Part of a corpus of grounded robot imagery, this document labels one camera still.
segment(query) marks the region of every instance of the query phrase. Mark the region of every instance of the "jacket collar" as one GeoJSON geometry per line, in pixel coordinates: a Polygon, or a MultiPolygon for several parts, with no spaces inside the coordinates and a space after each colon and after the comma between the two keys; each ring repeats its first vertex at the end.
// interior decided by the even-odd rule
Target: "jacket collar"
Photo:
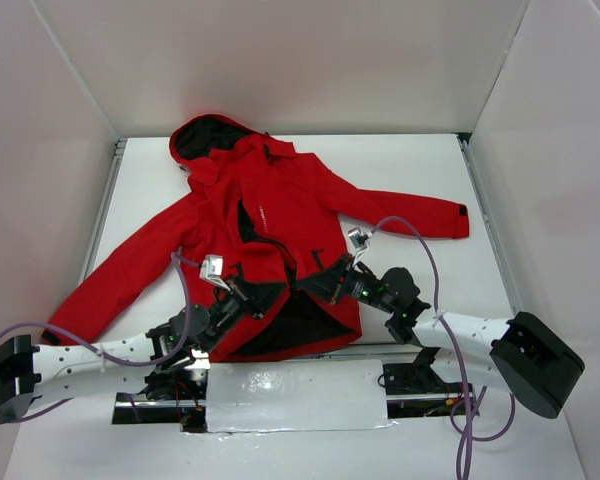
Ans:
{"type": "Polygon", "coordinates": [[[203,185],[214,185],[223,165],[239,161],[252,150],[268,164],[274,157],[290,158],[296,155],[293,143],[277,140],[267,134],[253,133],[236,142],[232,150],[214,149],[209,153],[209,157],[198,158],[189,178],[203,185]]]}

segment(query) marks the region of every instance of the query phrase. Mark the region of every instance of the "white wall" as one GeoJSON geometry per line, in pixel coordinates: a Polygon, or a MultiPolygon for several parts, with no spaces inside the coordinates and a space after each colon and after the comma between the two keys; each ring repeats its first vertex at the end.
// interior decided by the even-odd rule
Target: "white wall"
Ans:
{"type": "Polygon", "coordinates": [[[585,473],[600,479],[600,12],[533,0],[471,152],[522,306],[587,370],[567,405],[585,473]]]}
{"type": "Polygon", "coordinates": [[[123,136],[472,130],[527,0],[39,0],[123,136]]]}
{"type": "MultiPolygon", "coordinates": [[[[468,239],[431,243],[442,278],[441,304],[476,315],[509,313],[462,153],[452,135],[317,135],[284,137],[299,151],[316,152],[338,175],[363,188],[389,188],[451,198],[469,207],[468,239]],[[368,161],[373,152],[394,174],[368,161]]],[[[116,179],[95,256],[101,263],[133,231],[189,190],[170,157],[166,138],[130,139],[116,179]]],[[[344,231],[359,225],[346,220],[344,231]]],[[[378,235],[365,263],[377,272],[404,264],[432,296],[433,274],[416,241],[378,235]]],[[[127,338],[168,318],[182,305],[171,270],[145,290],[103,340],[127,338]]],[[[365,337],[380,339],[386,314],[363,308],[365,337]],[[377,327],[371,327],[373,320],[377,327]]],[[[434,480],[454,477],[459,435],[448,418],[400,419],[390,428],[330,432],[181,435],[176,425],[111,425],[114,394],[80,398],[20,428],[5,480],[44,471],[44,480],[434,480]]],[[[492,390],[474,432],[505,424],[509,399],[492,390]]],[[[472,480],[584,480],[563,417],[539,418],[520,408],[511,431],[493,444],[476,444],[472,480]]]]}
{"type": "MultiPolygon", "coordinates": [[[[112,153],[34,10],[1,0],[0,330],[45,321],[75,285],[112,153]]],[[[16,433],[0,427],[0,478],[16,433]]]]}

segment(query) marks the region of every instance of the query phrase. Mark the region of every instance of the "jacket sleeve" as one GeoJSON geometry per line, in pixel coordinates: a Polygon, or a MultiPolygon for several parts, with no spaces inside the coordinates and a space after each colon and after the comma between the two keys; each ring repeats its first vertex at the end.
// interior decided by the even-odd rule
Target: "jacket sleeve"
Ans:
{"type": "MultiPolygon", "coordinates": [[[[193,243],[195,232],[189,195],[146,223],[67,297],[49,323],[93,342],[115,318],[158,279],[183,243],[193,243]]],[[[54,345],[74,342],[45,330],[54,345]]]]}
{"type": "MultiPolygon", "coordinates": [[[[362,190],[329,170],[310,154],[303,162],[305,175],[327,209],[377,224],[397,215],[408,220],[425,237],[465,238],[469,236],[469,216],[465,205],[419,195],[362,190]]],[[[383,230],[412,235],[400,222],[387,222],[383,230]]]]}

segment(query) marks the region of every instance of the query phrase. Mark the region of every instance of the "black lining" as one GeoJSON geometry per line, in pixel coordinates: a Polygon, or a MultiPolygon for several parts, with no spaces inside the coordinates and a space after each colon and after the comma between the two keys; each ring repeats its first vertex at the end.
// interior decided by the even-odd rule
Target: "black lining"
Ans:
{"type": "MultiPolygon", "coordinates": [[[[255,232],[255,224],[244,208],[242,200],[238,202],[238,231],[244,243],[262,242],[274,245],[283,261],[290,252],[280,242],[260,237],[255,232]]],[[[314,259],[323,269],[318,254],[323,250],[313,250],[314,259]]],[[[284,261],[288,288],[291,292],[276,317],[254,338],[244,343],[233,353],[244,357],[280,352],[303,345],[311,345],[323,340],[350,335],[354,332],[335,317],[323,310],[307,292],[296,289],[296,271],[284,261]]]]}
{"type": "Polygon", "coordinates": [[[60,345],[60,337],[58,337],[55,333],[50,332],[49,330],[45,330],[44,332],[42,332],[42,338],[46,340],[50,345],[60,345]]]}
{"type": "Polygon", "coordinates": [[[182,127],[174,145],[181,159],[193,160],[209,156],[212,148],[231,150],[238,140],[251,133],[244,127],[207,116],[182,127]]]}
{"type": "Polygon", "coordinates": [[[320,308],[306,292],[297,290],[267,328],[234,353],[245,357],[265,355],[351,333],[352,329],[320,308]]]}

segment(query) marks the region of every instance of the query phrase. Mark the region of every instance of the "cable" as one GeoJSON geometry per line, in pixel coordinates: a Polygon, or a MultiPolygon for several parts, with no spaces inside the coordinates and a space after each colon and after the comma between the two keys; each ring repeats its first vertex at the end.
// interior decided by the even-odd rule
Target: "cable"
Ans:
{"type": "MultiPolygon", "coordinates": [[[[184,290],[184,300],[185,300],[184,310],[185,310],[185,312],[184,312],[183,331],[186,332],[189,330],[189,326],[191,324],[191,298],[189,296],[189,288],[187,285],[187,279],[184,276],[184,272],[182,271],[182,265],[180,265],[180,262],[184,262],[187,265],[190,265],[193,267],[199,267],[200,264],[192,262],[191,260],[187,260],[186,258],[183,258],[178,253],[173,252],[171,254],[171,263],[173,264],[176,272],[178,273],[178,278],[180,279],[180,283],[182,284],[182,289],[184,290]]],[[[77,335],[74,335],[73,333],[69,332],[68,330],[65,330],[62,327],[58,327],[56,325],[51,325],[49,323],[42,323],[42,322],[16,323],[14,325],[11,325],[8,328],[5,328],[2,332],[0,332],[0,340],[2,339],[2,337],[7,335],[8,333],[11,333],[14,330],[18,330],[20,328],[26,328],[26,327],[45,328],[45,329],[51,330],[55,333],[64,335],[65,337],[73,340],[76,344],[83,346],[90,352],[95,353],[96,355],[102,355],[103,358],[110,361],[111,363],[115,363],[116,365],[122,365],[125,367],[150,367],[150,366],[154,366],[154,365],[160,365],[161,363],[164,363],[167,360],[173,358],[176,355],[176,353],[178,353],[180,351],[180,349],[184,346],[184,343],[187,339],[186,335],[182,335],[180,337],[180,340],[178,340],[178,343],[175,345],[175,347],[169,353],[167,353],[166,355],[164,355],[160,358],[156,358],[155,360],[150,360],[150,361],[146,361],[146,362],[130,362],[128,360],[124,360],[122,358],[115,357],[107,352],[101,352],[97,347],[94,347],[86,340],[83,340],[82,338],[78,337],[77,335]]],[[[71,400],[71,399],[61,400],[57,403],[54,403],[50,407],[47,407],[44,410],[41,410],[40,412],[36,412],[33,415],[30,415],[28,417],[23,417],[19,420],[14,420],[12,423],[27,422],[29,420],[33,420],[34,418],[41,417],[42,415],[45,415],[46,413],[49,413],[52,410],[55,410],[56,408],[60,407],[61,405],[64,405],[69,400],[71,400]]]]}
{"type": "MultiPolygon", "coordinates": [[[[378,223],[375,227],[373,227],[371,229],[371,233],[369,236],[375,234],[378,230],[380,230],[384,226],[385,223],[391,222],[391,221],[401,222],[403,225],[407,226],[409,228],[409,230],[411,230],[413,232],[413,234],[418,239],[418,241],[424,248],[425,252],[427,253],[427,257],[429,257],[429,262],[431,263],[431,268],[433,269],[433,281],[434,281],[433,308],[436,311],[436,315],[438,316],[440,323],[442,324],[442,326],[446,330],[447,334],[449,335],[449,338],[451,339],[451,343],[453,344],[453,350],[456,353],[456,357],[458,358],[458,364],[460,366],[460,377],[462,379],[462,388],[463,388],[464,392],[467,392],[467,394],[464,395],[466,425],[465,425],[464,430],[461,431],[460,442],[458,444],[458,454],[456,456],[456,476],[457,476],[458,480],[468,480],[469,472],[471,471],[471,458],[472,458],[472,454],[473,454],[473,440],[474,440],[473,418],[474,418],[475,413],[477,412],[477,406],[479,404],[476,402],[477,406],[476,406],[476,410],[474,411],[474,409],[472,408],[472,405],[471,405],[471,397],[468,394],[469,380],[467,378],[467,369],[465,366],[464,357],[462,356],[462,351],[460,350],[460,345],[458,343],[458,339],[454,335],[451,327],[449,326],[449,323],[444,319],[444,315],[442,313],[440,313],[440,275],[438,273],[438,266],[436,265],[436,261],[433,258],[433,254],[431,253],[431,250],[429,249],[429,245],[427,245],[427,242],[424,240],[422,235],[420,235],[420,232],[418,232],[418,230],[413,225],[411,225],[411,223],[409,223],[407,220],[405,220],[402,217],[398,217],[398,216],[386,217],[385,219],[381,220],[380,223],[378,223]],[[465,460],[464,467],[462,465],[463,454],[464,454],[464,460],[465,460]]],[[[483,388],[483,392],[481,392],[481,396],[479,398],[480,402],[482,402],[484,393],[486,393],[486,388],[483,388]]],[[[511,397],[512,397],[512,405],[515,405],[515,399],[513,398],[513,395],[511,397]]],[[[512,413],[511,413],[511,416],[509,419],[510,423],[513,423],[514,416],[515,416],[515,407],[512,408],[512,413]]],[[[503,429],[502,432],[499,432],[498,434],[494,435],[494,437],[500,438],[502,435],[504,435],[506,433],[506,431],[509,429],[510,426],[511,425],[509,425],[509,422],[507,422],[507,426],[505,426],[505,429],[503,429]]]]}
{"type": "Polygon", "coordinates": [[[136,401],[133,399],[133,395],[131,395],[130,393],[124,393],[123,395],[127,397],[127,401],[131,404],[133,416],[136,417],[136,423],[142,423],[142,420],[140,419],[140,410],[136,405],[136,401]]]}
{"type": "Polygon", "coordinates": [[[182,387],[182,389],[185,392],[187,392],[187,394],[191,397],[191,399],[193,400],[193,403],[196,404],[196,410],[199,411],[199,412],[201,412],[202,408],[200,407],[200,404],[198,403],[198,399],[196,398],[196,396],[193,393],[191,393],[191,390],[189,390],[187,388],[187,386],[183,382],[178,382],[178,383],[180,384],[180,386],[182,387]]]}
{"type": "MultiPolygon", "coordinates": [[[[482,390],[480,391],[480,395],[478,395],[478,398],[475,401],[474,406],[473,406],[474,415],[477,413],[478,408],[480,408],[480,404],[482,403],[482,400],[483,400],[483,398],[484,398],[484,396],[485,396],[486,393],[487,393],[487,387],[482,387],[482,390]]],[[[456,415],[456,412],[458,411],[458,407],[459,406],[460,406],[459,403],[456,403],[453,406],[453,408],[451,409],[451,414],[449,415],[449,417],[451,418],[451,425],[453,425],[453,428],[455,428],[458,433],[462,434],[462,429],[458,426],[458,424],[456,423],[456,419],[455,419],[455,415],[456,415]]],[[[474,442],[492,442],[494,440],[499,439],[505,433],[507,433],[509,431],[509,429],[511,428],[511,425],[513,425],[513,420],[515,418],[515,414],[516,414],[515,397],[513,395],[511,395],[511,413],[509,414],[509,419],[507,420],[507,423],[502,428],[502,430],[500,430],[495,435],[491,435],[489,437],[476,437],[476,436],[474,436],[473,437],[473,441],[474,442]]]]}
{"type": "Polygon", "coordinates": [[[178,421],[182,424],[182,411],[180,410],[180,392],[178,391],[178,385],[176,388],[176,413],[178,414],[178,421]]]}

